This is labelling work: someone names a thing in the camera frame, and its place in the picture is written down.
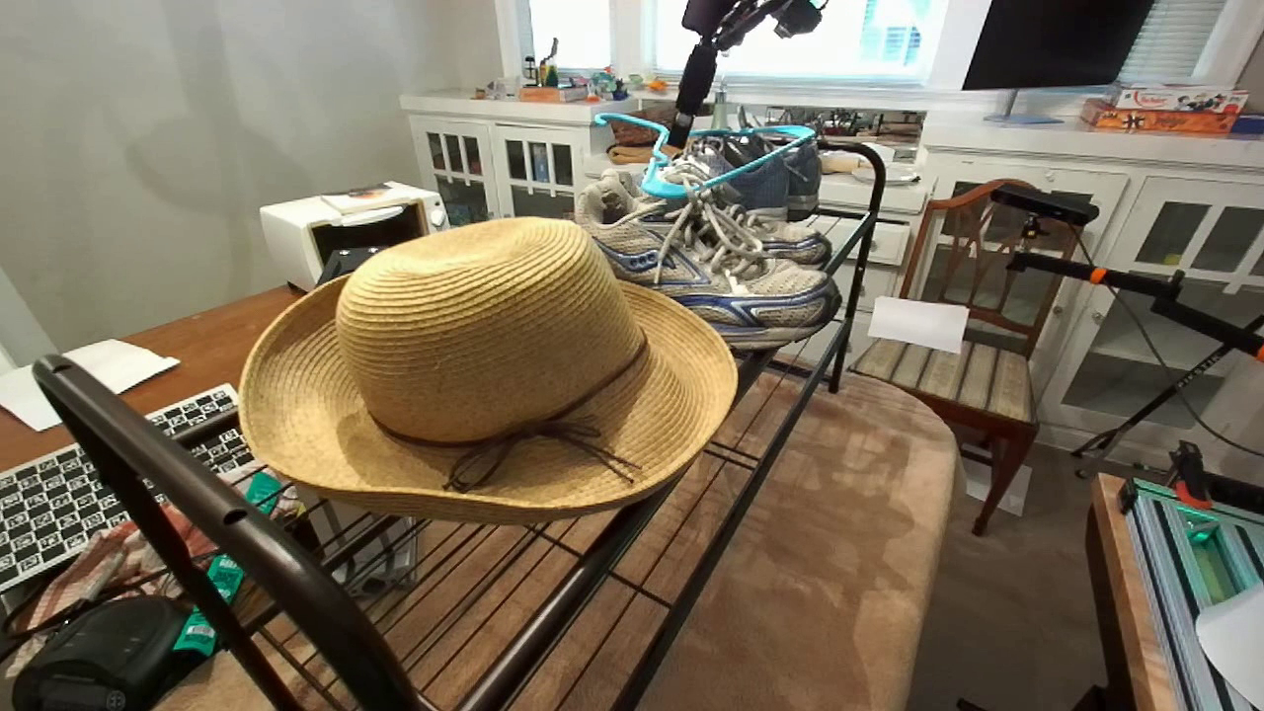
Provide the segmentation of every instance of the cabinet door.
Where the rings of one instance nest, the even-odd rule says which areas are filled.
[[[1150,179],[1121,217],[1102,265],[1171,286],[1184,271],[1176,304],[1226,325],[1264,320],[1264,180]],[[1079,352],[1056,389],[1063,420],[1117,427],[1156,398],[1172,381],[1183,391],[1135,427],[1135,441],[1172,450],[1226,402],[1262,402],[1264,381],[1248,356],[1227,352],[1200,366],[1221,344],[1189,325],[1152,311],[1152,295],[1094,290]]]
[[[421,186],[435,186],[452,225],[494,217],[491,121],[411,120]]]
[[[498,200],[506,212],[572,217],[590,134],[506,121],[494,134],[506,166],[498,180]]]

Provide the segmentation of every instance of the chair back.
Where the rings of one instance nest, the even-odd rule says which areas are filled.
[[[1098,211],[1028,180],[985,180],[926,204],[901,295],[965,304],[968,341],[1030,356],[1059,295],[1056,271],[1013,271],[1014,252],[1065,261]]]

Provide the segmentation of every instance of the chair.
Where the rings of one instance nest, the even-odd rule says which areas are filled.
[[[1006,261],[1013,252],[1065,261],[1094,217],[1094,204],[1028,180],[985,180],[927,200],[906,252],[901,295],[965,304],[965,346],[953,356],[876,341],[855,366],[926,398],[957,429],[965,458],[992,461],[976,533],[989,533],[992,508],[1035,441],[1030,352],[1059,294],[1059,275],[1013,271]]]

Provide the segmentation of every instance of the paper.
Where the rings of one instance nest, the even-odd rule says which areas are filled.
[[[1200,651],[1252,703],[1264,708],[1264,583],[1198,615]]]
[[[124,344],[124,341],[98,341],[98,344],[77,346],[67,352],[67,361],[77,361],[84,370],[103,381],[103,389],[112,391],[131,391],[153,381],[158,370],[179,366],[179,361]],[[44,398],[32,366],[15,366],[0,375],[0,407],[12,412],[32,429],[53,429],[62,424]]]
[[[906,344],[960,356],[968,317],[973,311],[960,304],[876,295],[872,320],[868,320],[868,341],[906,341]]]

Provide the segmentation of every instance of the floor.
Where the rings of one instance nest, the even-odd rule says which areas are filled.
[[[1084,525],[1089,482],[1035,450],[1023,516],[973,539],[957,496],[909,708],[1065,711],[1105,681]]]

